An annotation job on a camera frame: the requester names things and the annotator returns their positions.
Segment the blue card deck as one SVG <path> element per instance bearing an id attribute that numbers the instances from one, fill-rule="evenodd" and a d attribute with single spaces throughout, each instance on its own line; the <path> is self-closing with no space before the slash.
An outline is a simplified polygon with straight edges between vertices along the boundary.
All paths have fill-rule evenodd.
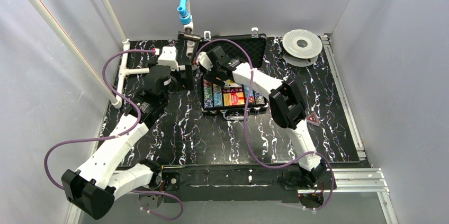
<path id="1" fill-rule="evenodd" d="M 228 79 L 224 82 L 224 88 L 242 88 L 242 85 Z"/>

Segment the red yellow card deck box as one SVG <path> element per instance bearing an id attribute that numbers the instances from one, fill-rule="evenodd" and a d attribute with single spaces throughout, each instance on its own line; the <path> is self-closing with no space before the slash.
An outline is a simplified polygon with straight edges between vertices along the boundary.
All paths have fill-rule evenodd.
<path id="1" fill-rule="evenodd" d="M 245 104 L 245 96 L 241 91 L 223 91 L 224 106 L 241 106 Z"/>

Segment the triangular red black token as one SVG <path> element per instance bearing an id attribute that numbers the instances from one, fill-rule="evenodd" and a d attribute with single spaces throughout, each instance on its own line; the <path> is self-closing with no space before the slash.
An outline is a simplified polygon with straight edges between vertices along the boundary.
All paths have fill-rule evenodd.
<path id="1" fill-rule="evenodd" d="M 316 112 L 312 112 L 311 114 L 309 114 L 306 117 L 306 122 L 309 123 L 309 124 L 312 124 L 314 126 L 317 126 L 317 127 L 320 126 L 320 120 L 319 120 Z"/>

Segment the black poker chip case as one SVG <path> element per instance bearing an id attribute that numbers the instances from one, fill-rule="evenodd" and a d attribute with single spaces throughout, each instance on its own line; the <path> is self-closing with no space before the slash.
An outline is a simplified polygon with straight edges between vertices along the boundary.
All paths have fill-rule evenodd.
<path id="1" fill-rule="evenodd" d="M 213 36 L 205 31 L 194 62 L 201 71 L 201 110 L 222 114 L 226 120 L 243 120 L 244 113 L 265 112 L 268 100 L 248 86 L 234 81 L 234 71 L 243 65 L 244 74 L 262 66 L 267 35 L 252 28 L 251 34 Z"/>

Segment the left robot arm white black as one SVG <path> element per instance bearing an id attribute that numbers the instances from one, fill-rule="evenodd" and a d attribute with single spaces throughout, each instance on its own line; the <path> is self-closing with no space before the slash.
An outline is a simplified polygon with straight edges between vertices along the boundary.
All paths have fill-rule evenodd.
<path id="1" fill-rule="evenodd" d="M 61 177 L 67 200 L 98 220 L 121 196 L 145 187 L 145 193 L 164 195 L 166 182 L 162 166 L 141 160 L 133 167 L 114 174 L 131 148 L 145 136 L 165 113 L 170 97 L 191 90 L 194 75 L 191 65 L 172 69 L 168 65 L 150 66 L 143 88 L 131 99 L 109 139 L 75 171 L 66 170 Z"/>

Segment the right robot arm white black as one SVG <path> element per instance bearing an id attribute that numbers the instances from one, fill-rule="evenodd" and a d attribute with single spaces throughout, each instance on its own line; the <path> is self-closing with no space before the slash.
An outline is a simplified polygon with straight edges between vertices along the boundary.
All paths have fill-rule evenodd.
<path id="1" fill-rule="evenodd" d="M 245 60 L 231 57 L 221 46 L 208 52 L 199 51 L 196 59 L 209 81 L 223 83 L 231 80 L 268 99 L 273 121 L 288 135 L 297 152 L 295 162 L 301 171 L 300 183 L 312 187 L 326 172 L 326 162 L 316 153 L 316 147 L 307 125 L 307 104 L 299 83 L 293 79 L 281 80 L 271 77 Z"/>

